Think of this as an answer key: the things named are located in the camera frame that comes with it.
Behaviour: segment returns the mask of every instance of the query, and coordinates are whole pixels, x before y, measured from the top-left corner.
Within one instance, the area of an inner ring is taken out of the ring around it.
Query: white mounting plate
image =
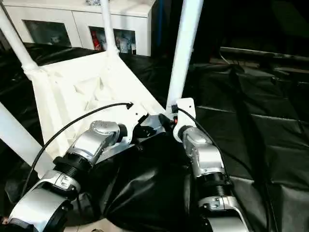
[[[32,80],[44,142],[74,119],[96,108],[117,103],[139,103],[149,115],[164,112],[146,87],[117,54],[97,53],[25,71]],[[75,123],[52,142],[47,152],[62,156],[71,143],[88,129],[89,121],[125,124],[127,108],[117,106]]]

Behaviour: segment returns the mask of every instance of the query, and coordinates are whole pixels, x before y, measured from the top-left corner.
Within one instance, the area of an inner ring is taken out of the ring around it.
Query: black cloth
[[[48,45],[27,45],[27,49],[39,65],[94,53]],[[165,107],[171,62],[120,57]],[[42,143],[32,85],[13,53],[0,56],[0,70],[0,101]],[[280,232],[309,231],[308,77],[192,64],[183,96],[194,98],[197,120],[221,148],[254,231],[266,231],[265,206],[272,209],[273,231],[276,227]],[[133,231],[190,228],[194,183],[181,145],[163,133],[142,146],[142,152],[133,147],[92,171],[87,190],[101,215]],[[10,170],[22,161],[4,143],[0,153],[4,183],[14,178]]]

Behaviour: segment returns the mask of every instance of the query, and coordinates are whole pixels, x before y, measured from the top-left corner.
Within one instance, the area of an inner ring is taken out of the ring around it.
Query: white bracket
[[[186,112],[188,112],[192,117],[196,117],[196,113],[195,113],[195,106],[194,106],[194,101],[192,98],[181,98],[176,100],[176,104],[177,107],[180,109],[185,110]],[[179,130],[183,127],[183,126],[192,126],[192,127],[196,127],[194,121],[188,117],[188,115],[186,115],[184,112],[178,111],[177,114],[177,124],[173,130],[173,135],[174,138],[182,143],[182,140],[179,138],[178,136],[178,132]]]

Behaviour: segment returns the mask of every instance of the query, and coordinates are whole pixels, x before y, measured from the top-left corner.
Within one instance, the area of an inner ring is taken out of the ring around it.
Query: white cabinet
[[[151,55],[155,0],[110,0],[112,27],[121,52]],[[26,43],[104,48],[99,6],[85,0],[3,0],[17,32]]]
[[[104,27],[102,15],[99,13],[89,12],[73,12],[77,29],[80,34],[82,45],[84,48],[94,49],[94,44],[91,36],[91,31],[95,30],[100,33],[99,28]],[[118,38],[124,37],[128,34],[131,44],[136,46],[137,55],[150,55],[151,36],[148,35],[148,20],[143,17],[124,16],[124,15],[111,15],[112,27],[116,37],[116,45],[120,47]]]
[[[18,6],[5,8],[26,43],[82,46],[70,11]]]

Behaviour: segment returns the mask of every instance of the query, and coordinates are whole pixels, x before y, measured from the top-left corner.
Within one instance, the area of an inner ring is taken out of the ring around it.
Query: glass cabinet door
[[[104,28],[89,27],[95,50],[106,51],[107,43]],[[114,29],[115,42],[121,53],[136,54],[135,31]]]
[[[35,43],[72,47],[64,23],[34,20],[23,22]]]

